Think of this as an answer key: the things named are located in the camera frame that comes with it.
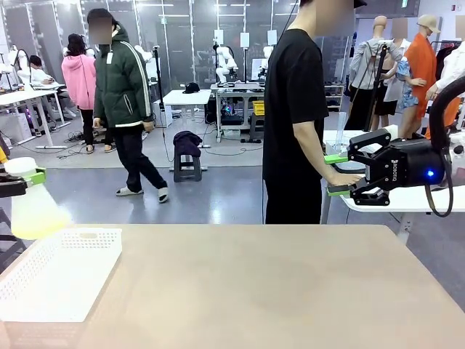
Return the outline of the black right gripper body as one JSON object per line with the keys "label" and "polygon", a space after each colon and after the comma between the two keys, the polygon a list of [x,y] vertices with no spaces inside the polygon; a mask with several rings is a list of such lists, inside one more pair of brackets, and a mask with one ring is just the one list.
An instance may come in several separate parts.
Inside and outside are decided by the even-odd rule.
{"label": "black right gripper body", "polygon": [[380,189],[438,185],[445,176],[442,156],[429,140],[398,140],[378,149],[366,165],[366,180]]}

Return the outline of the person's right hand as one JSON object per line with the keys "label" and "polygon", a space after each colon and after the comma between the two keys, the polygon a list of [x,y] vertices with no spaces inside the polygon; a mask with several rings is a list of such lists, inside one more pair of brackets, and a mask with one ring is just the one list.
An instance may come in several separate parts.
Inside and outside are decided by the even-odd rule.
{"label": "person's right hand", "polygon": [[333,172],[326,178],[328,184],[332,186],[353,185],[361,179],[363,179],[363,176],[359,174],[346,174],[339,172]]}

